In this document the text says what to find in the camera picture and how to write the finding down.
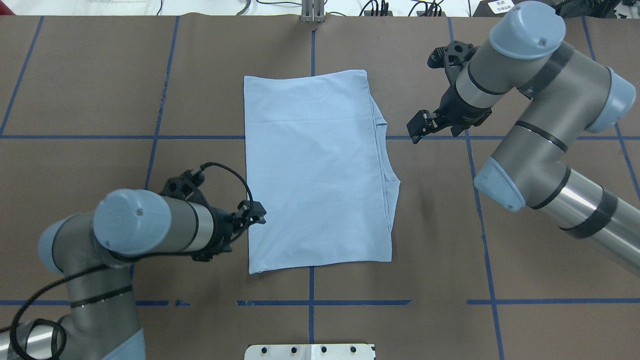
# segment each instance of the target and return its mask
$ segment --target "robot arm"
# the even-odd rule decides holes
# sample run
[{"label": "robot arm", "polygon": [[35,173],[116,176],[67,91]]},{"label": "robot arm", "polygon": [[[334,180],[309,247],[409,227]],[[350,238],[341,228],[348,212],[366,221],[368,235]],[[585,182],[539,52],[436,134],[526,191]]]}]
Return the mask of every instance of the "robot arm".
[{"label": "robot arm", "polygon": [[[129,265],[156,255],[209,261],[231,251],[230,243],[249,225],[265,222],[266,212],[250,192],[250,200],[235,213],[212,208],[198,189],[207,166],[167,180],[160,195],[111,192],[93,213],[71,216],[44,232],[38,252],[49,270],[87,274],[67,283],[71,314],[58,321],[64,334],[38,320],[16,328],[17,343],[28,356],[50,358],[61,352],[59,360],[145,358]],[[11,346],[9,335],[0,334],[0,360],[29,359]]]},{"label": "robot arm", "polygon": [[515,6],[479,49],[461,42],[436,49],[429,66],[444,67],[451,86],[434,114],[418,112],[407,128],[414,143],[448,126],[458,136],[517,88],[531,104],[474,185],[510,211],[546,213],[640,276],[640,211],[561,161],[583,130],[604,131],[624,116],[636,90],[563,42],[564,34],[562,18],[531,1]]}]

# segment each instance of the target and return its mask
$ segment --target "light blue t-shirt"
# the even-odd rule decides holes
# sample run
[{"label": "light blue t-shirt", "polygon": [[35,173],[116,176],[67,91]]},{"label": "light blue t-shirt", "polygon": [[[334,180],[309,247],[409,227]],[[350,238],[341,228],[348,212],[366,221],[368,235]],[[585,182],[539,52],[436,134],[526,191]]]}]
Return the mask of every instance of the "light blue t-shirt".
[{"label": "light blue t-shirt", "polygon": [[247,181],[267,211],[249,273],[391,261],[400,180],[364,70],[244,78]]}]

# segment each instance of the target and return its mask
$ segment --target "white mounting plate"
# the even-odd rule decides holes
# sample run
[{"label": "white mounting plate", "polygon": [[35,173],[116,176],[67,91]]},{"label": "white mounting plate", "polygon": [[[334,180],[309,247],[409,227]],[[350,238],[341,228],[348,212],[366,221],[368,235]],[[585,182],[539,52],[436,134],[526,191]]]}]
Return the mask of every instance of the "white mounting plate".
[{"label": "white mounting plate", "polygon": [[244,360],[375,360],[374,349],[370,344],[251,345]]}]

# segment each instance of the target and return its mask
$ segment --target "cable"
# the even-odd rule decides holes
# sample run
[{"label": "cable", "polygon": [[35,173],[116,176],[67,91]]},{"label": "cable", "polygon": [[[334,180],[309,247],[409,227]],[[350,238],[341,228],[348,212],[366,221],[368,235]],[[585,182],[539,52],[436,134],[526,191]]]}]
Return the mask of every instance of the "cable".
[{"label": "cable", "polygon": [[261,0],[255,0],[256,3],[259,4],[264,4],[264,5],[284,5],[284,4],[291,4],[291,5],[298,5],[298,6],[302,6],[302,4],[300,3],[294,3],[293,1],[276,1],[274,3],[266,3],[264,1]]},{"label": "cable", "polygon": [[360,14],[358,14],[358,16],[362,16],[362,14],[364,14],[364,10],[367,8],[367,5],[371,4],[371,16],[373,16],[373,2],[376,3],[376,6],[378,5],[378,0],[369,0],[366,4],[364,4],[364,6],[362,7],[362,10],[360,10]]},{"label": "cable", "polygon": [[[229,241],[229,243],[232,243],[236,241],[240,237],[240,235],[242,235],[251,225],[259,222],[259,220],[251,220],[251,213],[253,211],[253,194],[251,193],[251,190],[249,189],[249,185],[247,184],[246,180],[244,180],[242,175],[238,174],[234,169],[226,165],[222,165],[221,163],[208,162],[200,165],[200,171],[204,171],[209,167],[219,167],[236,176],[240,180],[240,182],[242,182],[244,189],[246,190],[247,196],[249,197],[249,208],[246,210],[246,215],[244,216],[244,219],[243,219],[244,225],[242,226],[242,228],[240,228],[238,233]],[[205,247],[203,249],[191,251],[191,252],[154,252],[154,253],[140,255],[135,258],[124,258],[124,259],[137,261],[137,260],[149,258],[152,256],[197,256],[199,254],[205,254],[210,250],[211,248]],[[85,275],[88,275],[100,270],[105,270],[108,268],[109,267],[107,265],[99,265],[99,266],[95,266],[95,267],[83,270],[73,275],[64,277],[58,281],[54,281],[49,285],[45,286],[44,288],[38,290],[35,294],[33,294],[29,298],[29,300],[27,300],[16,312],[15,316],[13,317],[13,321],[11,325],[0,329],[0,333],[9,331],[9,342],[10,342],[10,346],[13,348],[13,351],[18,356],[20,356],[23,360],[40,360],[40,359],[31,357],[29,354],[27,354],[27,352],[21,347],[20,343],[18,342],[18,334],[17,334],[18,326],[20,325],[20,319],[22,318],[22,315],[24,314],[24,312],[27,310],[29,306],[31,306],[35,302],[35,300],[38,297],[42,296],[42,294],[55,288],[56,286],[59,286],[71,280],[77,279],[78,277],[85,276]],[[34,326],[35,325],[47,325],[52,327],[55,331],[59,332],[60,338],[61,338],[60,347],[57,349],[57,351],[55,351],[55,353],[51,357],[47,359],[43,359],[43,360],[59,360],[60,355],[62,354],[63,350],[65,349],[65,345],[67,344],[67,332],[65,331],[65,329],[60,324],[56,322],[52,322],[50,320],[46,320],[46,319],[36,319],[34,322]]]},{"label": "cable", "polygon": [[[38,290],[35,294],[33,294],[29,300],[27,300],[18,310],[18,312],[15,314],[15,316],[13,317],[13,321],[11,322],[11,326],[9,326],[9,343],[13,349],[13,351],[20,356],[21,358],[23,358],[24,360],[39,360],[36,359],[35,357],[31,357],[29,354],[27,354],[27,352],[21,347],[20,343],[18,342],[18,326],[20,325],[20,318],[22,318],[22,315],[24,314],[25,311],[27,311],[27,308],[29,306],[31,306],[35,300],[40,297],[42,294],[44,294],[45,292],[55,288],[56,286],[62,285],[65,282],[69,282],[71,280],[77,279],[80,276],[85,276],[88,274],[91,274],[93,272],[96,271],[100,271],[100,270],[105,270],[108,269],[109,267],[107,265],[99,265],[99,266],[95,266],[86,270],[83,270],[81,272],[77,272],[73,275],[64,277],[58,281],[54,281],[52,283],[50,283],[49,285],[45,286],[44,288]],[[62,351],[65,349],[65,345],[67,343],[67,332],[65,331],[65,329],[57,323],[54,322],[50,322],[50,320],[45,320],[45,319],[36,319],[36,322],[40,322],[40,323],[44,323],[46,325],[49,325],[51,327],[53,327],[54,329],[56,329],[60,334],[61,334],[61,345],[58,349],[58,351],[55,354],[52,354],[51,357],[45,359],[45,360],[57,360],[60,355],[62,354]]]},{"label": "cable", "polygon": [[413,7],[411,7],[411,10],[409,10],[409,15],[407,15],[407,17],[411,16],[411,14],[413,13],[413,9],[415,9],[415,7],[420,4],[424,4],[424,13],[420,16],[442,16],[442,7],[440,6],[440,4],[442,4],[443,1],[444,0],[441,0],[439,3],[436,3],[435,1],[416,1]]},{"label": "cable", "polygon": [[236,15],[240,16],[240,15],[246,13],[246,11],[249,10],[249,6],[251,6],[251,0],[246,0],[246,3],[244,4],[244,8],[242,8],[242,10],[238,11],[236,13]]}]

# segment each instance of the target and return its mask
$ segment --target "light blue cap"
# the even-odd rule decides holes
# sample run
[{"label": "light blue cap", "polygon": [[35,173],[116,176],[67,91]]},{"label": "light blue cap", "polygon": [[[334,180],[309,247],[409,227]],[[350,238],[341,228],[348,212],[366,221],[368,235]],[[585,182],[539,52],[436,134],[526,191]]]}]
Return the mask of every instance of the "light blue cap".
[{"label": "light blue cap", "polygon": [[140,329],[102,360],[145,360],[146,356],[145,337]]},{"label": "light blue cap", "polygon": [[599,133],[612,127],[618,119],[629,112],[636,100],[636,88],[613,72],[610,67],[607,67],[607,69],[611,73],[609,96],[598,118],[587,127],[586,130],[590,133]]},{"label": "light blue cap", "polygon": [[158,246],[171,226],[164,199],[148,190],[115,190],[93,213],[93,232],[105,248],[135,256]]},{"label": "light blue cap", "polygon": [[53,241],[56,239],[56,235],[62,225],[64,225],[69,218],[71,217],[60,220],[52,226],[49,226],[42,235],[40,235],[40,241],[38,242],[38,255],[40,256],[40,260],[44,266],[54,274],[62,274],[62,271],[60,271],[56,263],[53,261]]},{"label": "light blue cap", "polygon": [[527,204],[509,174],[492,157],[486,160],[482,170],[476,175],[474,185],[495,202],[514,213]]},{"label": "light blue cap", "polygon": [[524,1],[514,6],[489,34],[491,46],[510,58],[543,58],[562,44],[566,27],[549,5]]}]

